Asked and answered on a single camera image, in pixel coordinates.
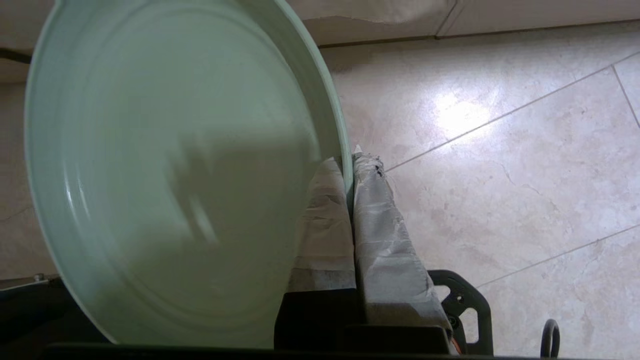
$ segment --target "beige marble tile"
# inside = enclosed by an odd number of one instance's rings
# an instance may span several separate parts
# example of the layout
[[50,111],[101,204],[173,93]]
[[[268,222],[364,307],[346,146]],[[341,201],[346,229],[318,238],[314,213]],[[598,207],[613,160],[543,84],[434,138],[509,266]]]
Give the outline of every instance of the beige marble tile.
[[388,168],[640,51],[640,22],[323,49],[352,145]]
[[387,174],[427,268],[477,286],[640,224],[639,144],[609,67]]
[[33,208],[0,222],[0,280],[56,272]]
[[31,206],[23,142],[24,84],[0,84],[0,220]]
[[640,114],[640,54],[617,63],[615,67],[629,103],[638,116]]
[[560,357],[637,359],[640,228],[480,287],[492,309],[497,355],[539,356],[547,318]]

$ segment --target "mint green bowl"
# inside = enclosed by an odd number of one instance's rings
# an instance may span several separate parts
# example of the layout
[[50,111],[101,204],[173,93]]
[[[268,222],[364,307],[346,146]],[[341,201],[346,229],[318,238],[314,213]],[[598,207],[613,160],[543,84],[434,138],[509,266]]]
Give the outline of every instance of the mint green bowl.
[[274,1],[60,1],[26,102],[29,183],[75,300],[115,343],[260,347],[335,89]]

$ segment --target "gray cloth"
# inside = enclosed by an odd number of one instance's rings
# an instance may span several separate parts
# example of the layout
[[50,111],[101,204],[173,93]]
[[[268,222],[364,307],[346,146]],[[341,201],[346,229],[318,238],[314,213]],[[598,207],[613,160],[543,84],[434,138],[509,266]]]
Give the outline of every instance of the gray cloth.
[[396,208],[379,158],[354,161],[353,229],[358,287],[371,325],[451,326]]
[[298,220],[298,257],[287,292],[355,289],[353,237],[342,172],[335,159],[320,164]]
[[309,186],[308,206],[298,222],[298,257],[287,292],[354,289],[357,284],[367,323],[439,326],[450,334],[382,162],[361,152],[353,161],[353,232],[340,167],[334,159],[326,160]]

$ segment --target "tile floor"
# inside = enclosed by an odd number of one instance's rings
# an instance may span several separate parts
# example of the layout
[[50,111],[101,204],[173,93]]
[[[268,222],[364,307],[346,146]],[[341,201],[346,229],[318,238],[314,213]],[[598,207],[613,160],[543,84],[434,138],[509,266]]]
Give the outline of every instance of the tile floor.
[[[352,144],[379,154],[428,268],[493,311],[497,355],[640,345],[640,22],[323,49]],[[0,279],[54,272],[0,86]]]

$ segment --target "dark object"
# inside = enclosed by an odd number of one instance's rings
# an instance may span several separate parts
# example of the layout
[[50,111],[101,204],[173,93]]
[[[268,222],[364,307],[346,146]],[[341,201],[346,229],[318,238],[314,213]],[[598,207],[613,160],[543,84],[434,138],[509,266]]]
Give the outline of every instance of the dark object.
[[[366,354],[358,352],[295,352],[273,350],[240,350],[227,348],[151,347],[111,344],[57,344],[47,347],[42,360],[118,360],[118,359],[180,359],[180,360],[491,360],[479,355],[434,354]],[[523,357],[500,357],[501,360],[525,360]]]
[[0,59],[7,59],[11,61],[16,61],[23,64],[30,64],[31,57],[29,55],[18,53],[17,51],[5,49],[4,47],[0,48]]
[[449,354],[441,327],[356,325],[344,331],[344,350],[375,354]]
[[59,341],[108,342],[60,278],[0,291],[0,358],[34,359]]
[[273,335],[276,350],[338,351],[343,331],[362,323],[356,289],[286,293]]
[[[442,301],[444,312],[453,328],[453,338],[463,354],[493,355],[493,332],[491,309],[484,296],[462,276],[449,270],[429,270],[429,276],[436,286],[444,285],[451,292]],[[478,341],[467,343],[465,329],[460,315],[467,309],[475,309],[478,316]]]
[[560,351],[560,328],[554,319],[549,319],[542,330],[540,357],[558,357]]

